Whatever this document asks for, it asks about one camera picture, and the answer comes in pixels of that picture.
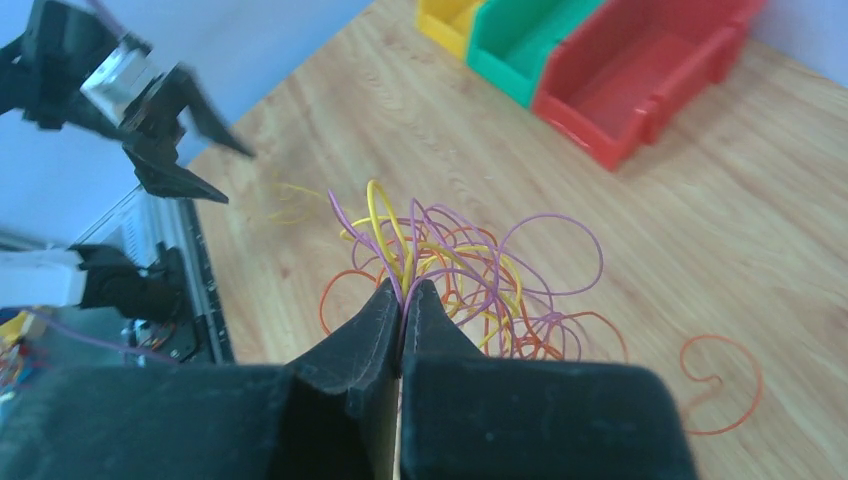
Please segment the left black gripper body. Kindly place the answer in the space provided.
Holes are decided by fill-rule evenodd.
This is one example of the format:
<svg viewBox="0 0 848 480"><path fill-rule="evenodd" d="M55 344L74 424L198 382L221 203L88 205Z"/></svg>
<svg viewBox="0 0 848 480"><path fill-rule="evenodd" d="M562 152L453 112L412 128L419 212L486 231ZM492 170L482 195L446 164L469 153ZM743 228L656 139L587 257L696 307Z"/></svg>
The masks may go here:
<svg viewBox="0 0 848 480"><path fill-rule="evenodd" d="M43 130L67 123L127 142L136 135L178 143L189 105L186 66L158 68L151 45L118 33L100 12L36 1L24 31L1 49L1 111Z"/></svg>

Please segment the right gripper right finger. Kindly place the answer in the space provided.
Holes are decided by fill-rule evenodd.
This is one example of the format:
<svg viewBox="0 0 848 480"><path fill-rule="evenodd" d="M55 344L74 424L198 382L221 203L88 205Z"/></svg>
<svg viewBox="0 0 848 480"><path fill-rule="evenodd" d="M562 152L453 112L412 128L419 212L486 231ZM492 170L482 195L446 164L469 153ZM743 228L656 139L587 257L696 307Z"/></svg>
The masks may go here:
<svg viewBox="0 0 848 480"><path fill-rule="evenodd" d="M621 363L484 355L433 282L407 300L404 479L694 479L675 402L654 372Z"/></svg>

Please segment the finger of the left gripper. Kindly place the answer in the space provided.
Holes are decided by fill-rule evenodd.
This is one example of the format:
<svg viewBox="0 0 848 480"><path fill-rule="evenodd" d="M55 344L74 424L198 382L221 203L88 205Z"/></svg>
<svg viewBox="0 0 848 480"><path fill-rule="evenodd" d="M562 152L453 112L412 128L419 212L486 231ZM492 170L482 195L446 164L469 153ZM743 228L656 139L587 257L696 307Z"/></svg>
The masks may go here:
<svg viewBox="0 0 848 480"><path fill-rule="evenodd" d="M159 155L155 150L144 148L138 152L133 145L124 144L124 152L134 166L134 173L141 186L150 195L160 198L208 200L227 204L229 198L189 170L177 165L176 151L172 159Z"/></svg>
<svg viewBox="0 0 848 480"><path fill-rule="evenodd" d="M254 150L234 134L224 122L219 112L210 103L199 85L194 72L183 64L173 68L173 78L178 91L177 96L189 110L198 133L212 143L226 147L249 158L255 156Z"/></svg>

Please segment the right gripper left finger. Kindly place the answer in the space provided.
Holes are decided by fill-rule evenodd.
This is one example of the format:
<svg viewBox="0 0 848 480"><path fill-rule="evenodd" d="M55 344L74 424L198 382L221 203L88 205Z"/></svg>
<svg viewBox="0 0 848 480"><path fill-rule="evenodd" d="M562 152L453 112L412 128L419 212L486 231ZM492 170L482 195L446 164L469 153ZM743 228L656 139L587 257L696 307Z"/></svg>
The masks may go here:
<svg viewBox="0 0 848 480"><path fill-rule="evenodd" d="M382 285L287 365L51 371L1 429L1 475L390 478L399 324L400 304Z"/></svg>

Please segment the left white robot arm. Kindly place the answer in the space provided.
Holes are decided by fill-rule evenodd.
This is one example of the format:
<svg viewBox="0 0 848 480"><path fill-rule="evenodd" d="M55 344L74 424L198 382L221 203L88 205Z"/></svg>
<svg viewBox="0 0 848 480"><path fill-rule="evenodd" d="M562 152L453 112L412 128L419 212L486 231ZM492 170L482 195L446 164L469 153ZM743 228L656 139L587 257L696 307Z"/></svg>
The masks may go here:
<svg viewBox="0 0 848 480"><path fill-rule="evenodd" d="M1 51L1 109L18 110L42 130L66 124L118 142L143 189L156 197L226 203L213 185L178 163L188 112L197 132L246 157L252 149L224 123L193 71L150 61L151 46L120 29L98 2L33 4L25 31ZM5 251L1 304L114 308L129 319L164 323L185 307L184 273L145 273L102 244Z"/></svg>

